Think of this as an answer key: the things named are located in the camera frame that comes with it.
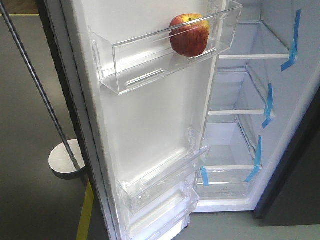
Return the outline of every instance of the white shelf edge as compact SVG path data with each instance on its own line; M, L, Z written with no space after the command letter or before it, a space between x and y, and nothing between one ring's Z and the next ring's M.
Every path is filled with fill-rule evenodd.
M214 170L253 170L254 164L252 165L216 165L216 166L205 166L205 169L208 171Z
M264 109L252 109L252 110L212 110L208 112L209 116L218 115L253 115L259 114L263 115L265 113Z
M244 55L220 55L221 60L251 60L251 59L288 59L289 53L283 54L244 54Z

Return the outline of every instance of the crisper drawer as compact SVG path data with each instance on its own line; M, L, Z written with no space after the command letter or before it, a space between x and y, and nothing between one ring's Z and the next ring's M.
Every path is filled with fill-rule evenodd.
M250 193L262 167L262 139L245 118L242 121L238 116L234 122L207 123L210 151L197 176L201 200L244 199Z
M179 182L136 214L123 211L128 240L156 240L197 207L195 174Z
M207 6L203 12L198 12L204 17L171 27L168 22L168 28L134 38L113 42L99 32L92 33L93 56L99 81L121 95L230 49L242 5L230 0L225 10L219 11L222 6L216 4L216 1L201 1L199 4ZM157 22L152 17L146 21L155 22L155 25ZM190 31L190 23L196 26L205 21L209 24L209 37L204 52L191 57L176 53L171 40ZM184 46L184 43L179 42L179 46Z
M204 184L199 171L196 192L201 200L245 199L254 183L254 180L246 181L252 170L207 167L208 184Z

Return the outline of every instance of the refrigerator wall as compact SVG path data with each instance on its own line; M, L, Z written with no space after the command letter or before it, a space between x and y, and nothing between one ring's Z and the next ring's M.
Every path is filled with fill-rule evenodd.
M207 161L211 165L206 166L209 186L204 186L203 177L199 175L200 202L196 212L255 209L319 88L319 2L257 2L258 19L244 16L257 9L256 5L244 2L242 22L236 29L232 48L219 58L217 77L212 85L212 111L205 133L210 135L206 138L211 145ZM281 71L281 65L288 61L291 53L297 10L301 10L297 59L293 66ZM261 110L268 103L269 84L273 92L272 120L263 128L266 117ZM239 125L240 130L231 131L235 125ZM238 144L222 142L228 135ZM256 164L259 136L262 150L259 170L246 181ZM241 155L236 146L247 154ZM244 169L244 160L251 166L246 164ZM221 161L230 164L221 167Z

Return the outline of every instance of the red apple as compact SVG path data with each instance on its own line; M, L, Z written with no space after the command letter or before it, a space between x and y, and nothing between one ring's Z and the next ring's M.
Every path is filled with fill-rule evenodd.
M170 23L170 27L202 18L200 14L187 13L176 16ZM185 57L196 57L202 54L209 37L210 25L208 21L202 20L180 28L170 33L172 49Z

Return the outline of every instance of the glass shelf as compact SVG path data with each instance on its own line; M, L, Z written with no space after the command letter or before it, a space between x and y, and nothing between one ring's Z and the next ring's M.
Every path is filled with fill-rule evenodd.
M197 207L199 196L188 181L176 184L157 199L157 204L134 217L129 216L128 240L156 240Z
M200 167L205 165L210 147L203 138L202 143L199 142L201 137L193 129L189 129L188 135L189 148L187 152L169 159L163 165L133 183L119 183L120 198L132 214L136 214L164 194L167 189L190 174L195 174Z
M289 50L263 21L237 25L232 48L219 57L218 68L245 67L249 60L289 59Z
M220 115L263 115L267 95L260 92L249 71L219 71L212 85L209 118Z
M98 79L121 95L218 55L230 49L241 10L241 4L230 0L224 11L212 12L190 22L121 42L109 42L99 33L92 33ZM210 26L204 52L194 57L176 53L171 47L170 33L184 31L187 25L203 21L208 21Z
M258 142L252 129L236 120L207 123L204 136L210 145L205 167L213 170L254 169Z

